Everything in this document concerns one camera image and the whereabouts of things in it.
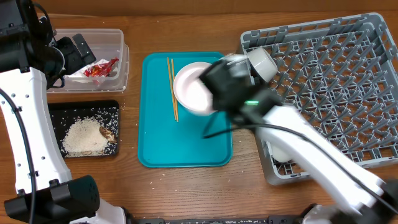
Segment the grey dishwasher rack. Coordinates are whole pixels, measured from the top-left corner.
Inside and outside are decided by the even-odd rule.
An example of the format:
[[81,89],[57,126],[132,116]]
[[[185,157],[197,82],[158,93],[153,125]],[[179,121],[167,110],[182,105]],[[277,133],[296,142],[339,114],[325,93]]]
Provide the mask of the grey dishwasher rack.
[[243,32],[277,65],[269,87],[364,168],[397,163],[397,46],[377,13]]

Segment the red snack wrapper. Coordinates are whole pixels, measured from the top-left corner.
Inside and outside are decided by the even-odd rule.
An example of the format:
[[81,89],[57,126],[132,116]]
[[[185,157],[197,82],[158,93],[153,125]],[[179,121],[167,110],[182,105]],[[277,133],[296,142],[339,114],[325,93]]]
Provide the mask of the red snack wrapper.
[[118,61],[118,58],[113,58],[109,62],[93,65],[87,68],[83,74],[86,77],[107,77],[113,71],[113,67]]

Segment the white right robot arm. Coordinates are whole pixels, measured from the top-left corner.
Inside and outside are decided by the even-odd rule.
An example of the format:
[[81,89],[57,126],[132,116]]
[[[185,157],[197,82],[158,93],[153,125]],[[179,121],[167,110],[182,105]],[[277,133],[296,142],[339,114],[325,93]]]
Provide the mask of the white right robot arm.
[[292,157],[335,201],[313,204],[296,223],[390,223],[397,216],[397,180],[383,181],[348,159],[293,106],[265,85],[252,85],[246,56],[229,54],[200,76],[212,107],[236,129],[249,129]]

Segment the brown food scrap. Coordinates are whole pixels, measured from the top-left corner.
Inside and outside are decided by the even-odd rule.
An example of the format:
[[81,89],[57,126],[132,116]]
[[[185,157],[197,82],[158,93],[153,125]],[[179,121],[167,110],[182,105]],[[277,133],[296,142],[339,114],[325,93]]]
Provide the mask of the brown food scrap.
[[117,139],[114,133],[112,133],[110,130],[104,128],[103,126],[99,127],[99,132],[101,135],[108,140],[111,144],[116,144]]

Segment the large white plate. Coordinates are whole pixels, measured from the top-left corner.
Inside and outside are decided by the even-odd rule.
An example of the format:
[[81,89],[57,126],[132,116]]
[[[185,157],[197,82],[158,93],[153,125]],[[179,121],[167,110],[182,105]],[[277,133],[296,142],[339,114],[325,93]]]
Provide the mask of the large white plate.
[[211,64],[207,63],[207,62],[193,62],[193,63],[190,63],[190,64],[184,66],[182,69],[180,69],[180,71],[177,73],[177,76],[175,77],[174,83],[180,78],[188,78],[188,79],[198,78],[200,80],[200,75],[210,65]]

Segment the teal plastic tray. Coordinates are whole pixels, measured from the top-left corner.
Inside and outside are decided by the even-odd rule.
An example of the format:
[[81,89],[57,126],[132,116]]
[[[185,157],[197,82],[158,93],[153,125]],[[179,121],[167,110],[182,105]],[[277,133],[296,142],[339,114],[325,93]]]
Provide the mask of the teal plastic tray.
[[178,73],[194,62],[213,63],[219,52],[175,52],[148,55],[142,64],[139,140],[137,153],[146,167],[214,167],[227,164],[233,155],[231,133],[206,139],[209,132],[229,129],[224,113],[199,116],[178,106],[178,117],[172,104],[169,73]]

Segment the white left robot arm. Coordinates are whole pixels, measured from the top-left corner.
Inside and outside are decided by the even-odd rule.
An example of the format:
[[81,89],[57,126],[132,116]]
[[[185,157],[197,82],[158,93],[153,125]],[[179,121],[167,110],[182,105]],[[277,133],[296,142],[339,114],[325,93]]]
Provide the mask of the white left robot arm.
[[55,39],[40,4],[1,2],[1,110],[16,167],[10,218],[25,223],[133,223],[122,207],[100,197],[86,175],[73,179],[60,153],[47,104],[57,80],[95,61],[80,35]]

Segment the pink bowl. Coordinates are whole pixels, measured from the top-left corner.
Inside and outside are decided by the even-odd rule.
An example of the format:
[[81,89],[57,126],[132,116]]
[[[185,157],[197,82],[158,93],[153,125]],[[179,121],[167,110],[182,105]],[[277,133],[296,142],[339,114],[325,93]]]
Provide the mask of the pink bowl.
[[175,83],[177,101],[189,112],[208,116],[215,112],[212,108],[212,94],[198,78],[180,78]]

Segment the white napkin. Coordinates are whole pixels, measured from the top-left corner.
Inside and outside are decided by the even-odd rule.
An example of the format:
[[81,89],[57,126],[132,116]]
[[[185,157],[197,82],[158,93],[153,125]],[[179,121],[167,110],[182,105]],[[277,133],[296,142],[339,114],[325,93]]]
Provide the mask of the white napkin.
[[78,83],[90,83],[93,81],[93,77],[88,77],[84,74],[84,72],[93,67],[94,65],[99,65],[102,63],[108,63],[107,60],[105,59],[101,59],[100,61],[96,62],[96,63],[91,63],[89,65],[84,66],[83,68],[79,69],[77,72],[71,74],[71,75],[67,75],[66,78],[73,81],[73,82],[78,82]]

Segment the clear plastic bin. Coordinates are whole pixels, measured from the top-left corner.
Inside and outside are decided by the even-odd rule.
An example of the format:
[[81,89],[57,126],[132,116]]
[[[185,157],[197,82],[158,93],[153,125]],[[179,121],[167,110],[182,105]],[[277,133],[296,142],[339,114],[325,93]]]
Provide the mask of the clear plastic bin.
[[129,48],[124,42],[124,34],[119,29],[57,29],[56,40],[72,38],[81,34],[96,57],[110,61],[118,58],[113,71],[107,77],[93,77],[90,83],[73,82],[64,76],[63,88],[50,88],[48,93],[122,92],[126,89],[129,75]]

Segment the white plastic cup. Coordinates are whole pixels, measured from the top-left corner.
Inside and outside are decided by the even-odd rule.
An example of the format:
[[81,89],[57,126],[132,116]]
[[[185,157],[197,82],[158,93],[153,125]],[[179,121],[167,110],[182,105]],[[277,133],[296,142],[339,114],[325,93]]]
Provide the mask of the white plastic cup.
[[278,162],[288,162],[292,160],[290,147],[286,143],[270,143],[272,156]]

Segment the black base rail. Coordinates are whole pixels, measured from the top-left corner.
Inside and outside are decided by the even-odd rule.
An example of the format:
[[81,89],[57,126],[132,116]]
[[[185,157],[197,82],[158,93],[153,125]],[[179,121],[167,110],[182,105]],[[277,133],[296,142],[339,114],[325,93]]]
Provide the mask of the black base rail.
[[271,215],[266,218],[213,218],[180,219],[142,218],[138,224],[300,224],[303,218],[298,215]]

